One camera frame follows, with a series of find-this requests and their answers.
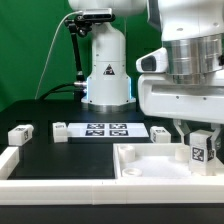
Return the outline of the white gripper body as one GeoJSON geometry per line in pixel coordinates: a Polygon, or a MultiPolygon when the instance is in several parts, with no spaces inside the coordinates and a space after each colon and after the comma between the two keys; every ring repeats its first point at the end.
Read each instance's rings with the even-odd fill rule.
{"type": "Polygon", "coordinates": [[[177,85],[166,75],[141,75],[139,104],[147,116],[224,124],[224,85],[177,85]]]}

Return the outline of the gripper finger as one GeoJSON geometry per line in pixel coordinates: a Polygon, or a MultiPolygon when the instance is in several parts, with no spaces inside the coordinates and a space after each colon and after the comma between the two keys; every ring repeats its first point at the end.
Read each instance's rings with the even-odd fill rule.
{"type": "Polygon", "coordinates": [[[181,143],[188,145],[189,143],[189,134],[190,134],[190,128],[185,120],[180,120],[180,119],[174,119],[173,120],[173,125],[176,129],[176,131],[180,135],[181,143]]]}
{"type": "Polygon", "coordinates": [[[222,127],[220,124],[211,125],[211,135],[207,138],[207,160],[212,161],[216,158],[216,151],[221,148],[221,131],[222,127]]]}

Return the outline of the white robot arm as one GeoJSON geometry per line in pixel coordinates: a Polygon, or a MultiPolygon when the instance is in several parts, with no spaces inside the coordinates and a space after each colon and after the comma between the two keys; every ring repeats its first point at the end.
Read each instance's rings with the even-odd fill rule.
{"type": "Polygon", "coordinates": [[[148,11],[162,47],[139,58],[138,97],[147,116],[224,125],[224,0],[69,0],[83,22],[93,22],[93,71],[87,79],[94,105],[118,101],[121,59],[106,47],[108,19],[148,11]]]}

